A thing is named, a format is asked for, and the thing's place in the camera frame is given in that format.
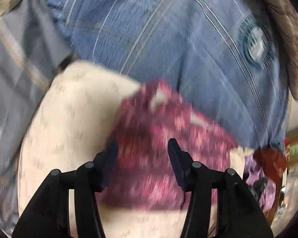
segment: purple cloth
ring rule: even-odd
[[[276,193],[276,184],[274,181],[264,174],[263,168],[253,159],[253,157],[248,157],[245,159],[244,173],[249,174],[246,184],[250,186],[253,186],[256,181],[262,178],[267,178],[267,186],[259,198],[258,204],[263,212],[270,210],[273,206]]]

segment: cream fabric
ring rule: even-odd
[[[54,79],[22,143],[18,173],[20,214],[52,169],[77,169],[103,149],[121,100],[139,87],[130,78],[85,61],[74,62]],[[231,167],[240,175],[244,154],[242,148],[231,151]],[[72,192],[69,205],[71,234],[77,237]],[[104,206],[99,211],[108,238],[178,238],[186,215],[185,210],[145,212]],[[213,206],[213,234],[215,220]]]

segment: blue plaid fabric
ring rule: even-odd
[[[164,78],[239,145],[283,147],[286,59],[263,0],[46,0],[80,58]]]

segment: red cloth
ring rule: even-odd
[[[165,100],[152,110],[157,90]],[[192,112],[202,127],[191,123]],[[180,209],[184,201],[168,157],[170,138],[176,138],[194,160],[219,171],[230,167],[229,151],[237,146],[219,125],[194,111],[165,81],[144,84],[137,94],[123,100],[111,138],[119,144],[118,161],[109,187],[97,196],[98,202],[139,209]],[[212,202],[216,202],[215,191]]]
[[[253,158],[262,166],[265,175],[275,183],[282,179],[287,162],[285,156],[280,151],[267,147],[255,151]]]

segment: maroon patterned cloth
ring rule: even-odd
[[[123,100],[111,138],[119,143],[118,160],[109,187],[97,195],[98,203],[148,210],[188,206],[189,195],[184,198],[168,157],[170,138],[176,138],[193,160],[219,171],[230,167],[229,151],[237,146],[164,80],[145,83],[133,97]]]

